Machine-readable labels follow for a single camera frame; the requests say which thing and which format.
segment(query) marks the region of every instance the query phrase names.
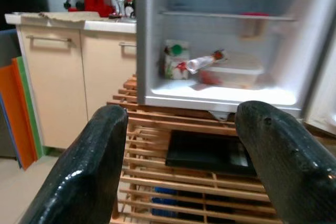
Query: orange cutting board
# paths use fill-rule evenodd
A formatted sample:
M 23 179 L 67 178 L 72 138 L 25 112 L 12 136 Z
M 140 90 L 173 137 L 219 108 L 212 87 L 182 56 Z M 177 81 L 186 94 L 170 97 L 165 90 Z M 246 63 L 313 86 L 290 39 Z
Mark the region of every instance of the orange cutting board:
M 21 107 L 23 109 L 24 119 L 25 119 L 27 129 L 28 129 L 28 139 L 29 139 L 29 142 L 30 142 L 30 148 L 33 152 L 34 161 L 37 161 L 37 153 L 36 153 L 36 148 L 35 148 L 35 143 L 34 143 L 34 137 L 33 137 L 32 127 L 30 127 L 28 108 L 27 108 L 27 105 L 26 105 L 25 91 L 23 89 L 23 85 L 22 85 L 22 82 L 21 82 L 21 77 L 20 77 L 19 68 L 18 68 L 18 65 L 17 65 L 17 59 L 16 58 L 12 59 L 12 65 L 13 65 L 13 73 L 14 73 L 14 77 L 15 77 L 16 87 L 17 87 L 17 90 L 18 90 L 18 93 L 19 93 L 20 103 L 21 103 Z
M 15 82 L 13 65 L 0 68 L 0 92 L 3 97 L 22 167 L 23 169 L 27 169 L 34 162 L 34 151 L 32 150 L 29 140 L 29 130 Z

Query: cabinet door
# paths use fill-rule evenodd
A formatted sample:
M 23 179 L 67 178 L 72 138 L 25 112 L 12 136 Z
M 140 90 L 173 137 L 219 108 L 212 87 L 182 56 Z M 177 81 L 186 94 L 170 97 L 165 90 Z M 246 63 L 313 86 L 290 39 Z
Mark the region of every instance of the cabinet door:
M 306 123 L 336 135 L 336 30 L 314 90 Z
M 88 117 L 136 71 L 136 35 L 81 32 Z
M 79 31 L 21 32 L 44 145 L 67 148 L 88 120 Z

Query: open refrigerator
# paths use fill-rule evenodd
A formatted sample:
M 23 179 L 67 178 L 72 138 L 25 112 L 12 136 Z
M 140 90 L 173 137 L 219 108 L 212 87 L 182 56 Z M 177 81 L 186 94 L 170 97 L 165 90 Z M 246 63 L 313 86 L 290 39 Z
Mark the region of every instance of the open refrigerator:
M 138 102 L 209 110 L 225 118 L 241 102 L 258 100 L 336 133 L 312 120 L 322 103 L 325 111 L 336 110 L 331 92 L 336 85 L 320 84 L 333 76 L 330 64 L 321 62 L 336 63 L 336 49 L 325 50 L 335 6 L 336 0 L 137 0 Z M 259 29 L 251 33 L 251 26 Z M 162 73 L 167 40 L 187 41 L 191 59 L 219 48 L 231 58 L 255 57 L 263 72 L 248 87 L 200 83 L 198 74 L 167 79 Z M 322 124 L 335 126 L 335 116 L 328 118 Z

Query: floor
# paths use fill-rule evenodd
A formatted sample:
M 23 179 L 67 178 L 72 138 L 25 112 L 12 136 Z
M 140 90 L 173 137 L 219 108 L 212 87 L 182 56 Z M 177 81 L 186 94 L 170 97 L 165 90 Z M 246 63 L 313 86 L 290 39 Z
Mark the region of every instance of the floor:
M 34 199 L 58 157 L 45 156 L 27 171 L 14 159 L 0 158 L 0 223 L 16 224 Z

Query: countertop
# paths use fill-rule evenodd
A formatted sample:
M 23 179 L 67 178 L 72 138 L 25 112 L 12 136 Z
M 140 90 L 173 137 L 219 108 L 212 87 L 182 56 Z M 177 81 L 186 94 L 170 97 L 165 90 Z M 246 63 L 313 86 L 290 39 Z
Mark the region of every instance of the countertop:
M 109 31 L 114 33 L 137 33 L 135 23 L 123 22 L 122 20 L 85 20 L 82 22 L 60 21 L 48 18 L 27 18 L 21 14 L 5 14 L 6 22 L 12 25 L 32 25 L 58 28 L 81 29 L 90 31 Z

